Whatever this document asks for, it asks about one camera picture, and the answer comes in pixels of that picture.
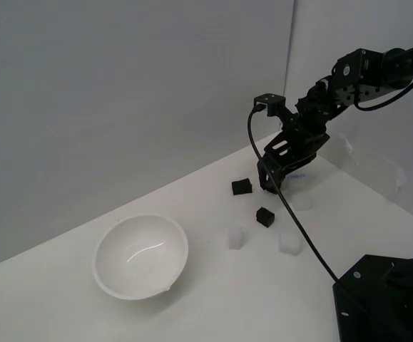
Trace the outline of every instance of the white cube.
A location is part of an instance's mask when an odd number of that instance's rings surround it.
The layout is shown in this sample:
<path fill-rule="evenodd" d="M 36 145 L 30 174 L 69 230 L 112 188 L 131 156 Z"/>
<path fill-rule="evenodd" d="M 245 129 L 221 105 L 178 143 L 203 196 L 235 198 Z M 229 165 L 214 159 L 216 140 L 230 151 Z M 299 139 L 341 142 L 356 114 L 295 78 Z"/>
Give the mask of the white cube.
<path fill-rule="evenodd" d="M 301 233 L 294 229 L 281 229 L 279 234 L 279 252 L 297 256 L 302 251 Z"/>
<path fill-rule="evenodd" d="M 290 196 L 290 204 L 294 210 L 309 210 L 312 208 L 311 196 L 308 191 L 300 190 Z"/>

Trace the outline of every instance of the tabletop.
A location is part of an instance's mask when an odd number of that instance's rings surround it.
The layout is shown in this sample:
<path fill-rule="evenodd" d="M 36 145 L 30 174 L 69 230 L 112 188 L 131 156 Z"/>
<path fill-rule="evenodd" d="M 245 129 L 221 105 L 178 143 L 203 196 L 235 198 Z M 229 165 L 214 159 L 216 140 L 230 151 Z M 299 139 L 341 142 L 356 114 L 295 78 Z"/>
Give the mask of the tabletop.
<path fill-rule="evenodd" d="M 302 172 L 313 207 L 296 213 L 337 275 L 364 254 L 413 258 L 410 213 L 320 157 Z M 246 177 L 253 193 L 233 196 Z M 269 229 L 260 207 L 276 214 Z M 93 279 L 94 249 L 117 221 L 149 212 L 184 228 L 187 264 L 158 297 L 115 299 Z M 0 263 L 0 341 L 338 341 L 331 278 L 306 244 L 298 256 L 277 250 L 289 226 L 244 148 Z M 242 249 L 228 249 L 229 227 L 243 229 Z"/>

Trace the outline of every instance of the white wall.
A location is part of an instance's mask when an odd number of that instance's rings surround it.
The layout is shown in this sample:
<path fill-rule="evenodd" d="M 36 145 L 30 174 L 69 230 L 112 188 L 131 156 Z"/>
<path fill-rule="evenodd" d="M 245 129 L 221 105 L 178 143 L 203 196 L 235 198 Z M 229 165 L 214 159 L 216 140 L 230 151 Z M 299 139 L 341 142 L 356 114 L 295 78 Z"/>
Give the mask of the white wall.
<path fill-rule="evenodd" d="M 296 1 L 287 104 L 294 110 L 297 99 L 328 75 L 345 54 L 357 48 L 385 52 L 394 47 L 413 47 L 413 1 Z M 382 98 L 363 106 L 380 101 Z M 320 154 L 413 214 L 413 91 L 371 113 L 350 108 L 328 127 L 330 132 L 344 135 L 354 152 L 346 160 L 338 157 L 338 144 L 342 142 L 332 139 Z M 404 181 L 399 167 L 407 181 L 397 194 L 392 194 L 395 179 Z"/>
<path fill-rule="evenodd" d="M 292 0 L 0 1 L 0 261 L 247 145 L 291 18 Z"/>

